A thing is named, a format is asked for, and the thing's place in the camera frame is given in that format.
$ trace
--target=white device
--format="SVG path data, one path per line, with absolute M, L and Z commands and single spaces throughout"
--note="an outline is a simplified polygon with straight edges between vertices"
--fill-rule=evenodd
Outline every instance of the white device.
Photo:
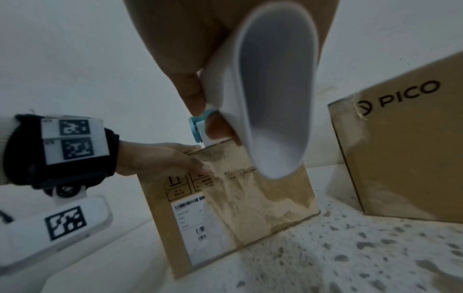
M 301 164 L 313 114 L 318 37 L 300 4 L 270 2 L 252 11 L 200 74 L 207 103 L 235 130 L 269 179 Z
M 87 197 L 85 187 L 60 198 L 53 211 L 0 226 L 0 275 L 45 259 L 111 225 L 112 212 L 102 195 Z

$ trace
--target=white sleeve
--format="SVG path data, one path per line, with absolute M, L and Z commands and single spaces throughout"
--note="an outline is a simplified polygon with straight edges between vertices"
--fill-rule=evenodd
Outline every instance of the white sleeve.
M 0 185 L 9 183 L 3 170 L 3 154 L 5 153 L 8 139 L 19 124 L 19 121 L 13 117 L 0 117 Z

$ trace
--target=white controller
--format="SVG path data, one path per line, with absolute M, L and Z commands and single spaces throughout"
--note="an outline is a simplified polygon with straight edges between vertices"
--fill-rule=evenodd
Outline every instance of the white controller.
M 53 211 L 0 226 L 0 275 L 21 270 L 111 225 L 112 212 L 104 196 L 86 197 L 85 188 L 57 204 Z

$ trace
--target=speckled floor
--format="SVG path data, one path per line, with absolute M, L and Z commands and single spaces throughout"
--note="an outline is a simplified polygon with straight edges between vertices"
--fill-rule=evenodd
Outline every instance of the speckled floor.
M 463 225 L 365 216 L 344 165 L 308 173 L 320 215 L 180 280 L 148 223 L 53 276 L 43 292 L 463 292 Z M 123 265 L 108 260 L 115 253 Z

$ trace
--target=blue clip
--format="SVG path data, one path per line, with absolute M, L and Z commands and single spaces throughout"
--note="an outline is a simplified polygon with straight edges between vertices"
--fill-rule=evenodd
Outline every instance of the blue clip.
M 198 131 L 198 127 L 196 126 L 196 123 L 206 120 L 206 118 L 209 116 L 210 113 L 212 113 L 214 109 L 208 109 L 203 112 L 200 116 L 192 116 L 188 118 L 188 122 L 190 123 L 190 128 L 191 128 L 191 133 L 193 134 L 194 140 L 196 142 L 203 142 L 201 139 L 201 134 Z

